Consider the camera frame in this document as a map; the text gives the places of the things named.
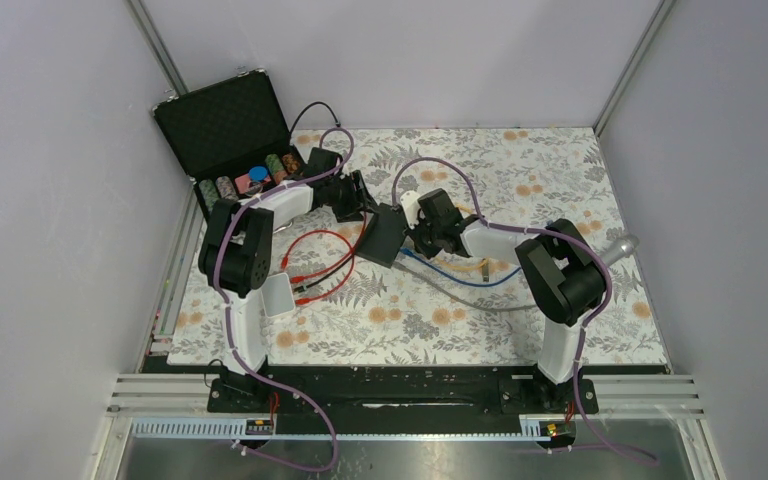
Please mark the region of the black network switch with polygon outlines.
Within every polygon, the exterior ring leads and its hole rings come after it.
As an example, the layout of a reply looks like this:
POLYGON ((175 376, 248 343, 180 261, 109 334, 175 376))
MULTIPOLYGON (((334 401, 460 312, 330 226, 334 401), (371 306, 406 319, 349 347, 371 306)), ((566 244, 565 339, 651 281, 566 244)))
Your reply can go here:
POLYGON ((401 207, 380 204, 359 238, 356 255, 391 268, 407 237, 407 220, 401 207))

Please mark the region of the white router box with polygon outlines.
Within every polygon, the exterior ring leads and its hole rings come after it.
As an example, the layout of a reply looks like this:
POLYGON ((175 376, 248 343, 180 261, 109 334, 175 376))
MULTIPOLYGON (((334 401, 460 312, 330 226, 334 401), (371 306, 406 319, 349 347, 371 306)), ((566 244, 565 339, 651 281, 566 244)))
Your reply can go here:
POLYGON ((295 311, 293 287, 287 273, 270 275, 260 291, 262 308, 267 319, 277 319, 295 311))

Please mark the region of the silver microphone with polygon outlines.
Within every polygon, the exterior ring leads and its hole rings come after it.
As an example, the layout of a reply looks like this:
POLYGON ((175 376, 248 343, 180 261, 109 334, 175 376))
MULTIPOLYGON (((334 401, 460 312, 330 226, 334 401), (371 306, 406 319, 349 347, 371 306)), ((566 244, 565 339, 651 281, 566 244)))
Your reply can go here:
POLYGON ((615 239, 611 245, 600 254, 601 260, 611 266, 618 261, 631 257, 639 247, 640 240, 637 236, 627 234, 615 239))

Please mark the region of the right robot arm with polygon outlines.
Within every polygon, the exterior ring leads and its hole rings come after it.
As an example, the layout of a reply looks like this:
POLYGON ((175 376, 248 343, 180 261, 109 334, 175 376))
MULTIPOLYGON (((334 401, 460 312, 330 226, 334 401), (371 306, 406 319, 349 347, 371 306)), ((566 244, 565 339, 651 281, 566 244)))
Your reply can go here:
POLYGON ((433 258, 444 250, 462 257, 519 263, 532 298, 546 318, 537 362, 541 378, 533 386, 533 396, 543 410, 561 410, 573 398, 570 381, 578 373, 584 316, 609 298, 607 268, 630 256, 637 240, 622 237, 594 257, 566 219, 544 229, 487 226, 477 215, 464 216, 442 189, 425 195, 408 191, 399 202, 407 233, 422 255, 433 258))

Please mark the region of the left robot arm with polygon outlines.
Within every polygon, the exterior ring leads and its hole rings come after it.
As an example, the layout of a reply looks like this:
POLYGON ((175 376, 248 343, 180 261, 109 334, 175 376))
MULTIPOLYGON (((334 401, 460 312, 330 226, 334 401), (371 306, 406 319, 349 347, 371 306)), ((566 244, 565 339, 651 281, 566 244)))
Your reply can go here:
POLYGON ((245 410, 261 409, 270 397, 268 381, 249 373, 268 356, 262 320, 297 307, 289 275, 272 269, 274 231, 320 207, 339 221, 360 220, 375 204, 362 174, 343 172, 345 163, 340 154, 316 147, 300 172, 248 199, 221 199, 209 215, 198 268, 222 299, 221 360, 241 375, 231 395, 245 410))

